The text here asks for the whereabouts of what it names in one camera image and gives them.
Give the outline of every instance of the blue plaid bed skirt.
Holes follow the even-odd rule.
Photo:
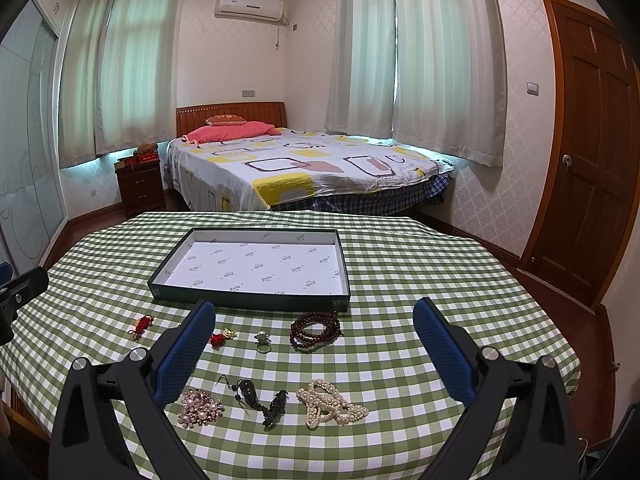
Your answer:
[[[416,204],[442,204],[450,174],[432,176],[413,186],[383,189],[375,193],[313,196],[271,206],[272,211],[322,211],[366,216],[391,216]]]

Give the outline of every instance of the door lock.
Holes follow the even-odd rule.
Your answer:
[[[564,170],[569,173],[569,168],[574,163],[574,160],[571,158],[571,155],[564,154],[562,156],[562,163],[564,164]]]

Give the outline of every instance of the tray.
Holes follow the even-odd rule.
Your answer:
[[[147,282],[156,300],[344,312],[351,291],[335,230],[193,228]]]

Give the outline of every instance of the wooden nightstand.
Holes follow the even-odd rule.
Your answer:
[[[115,170],[127,218],[146,211],[166,211],[160,161]]]

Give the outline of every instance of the wooden door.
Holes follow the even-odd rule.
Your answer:
[[[638,209],[638,81],[609,20],[566,0],[544,1],[556,58],[556,126],[522,263],[591,306],[620,262]]]

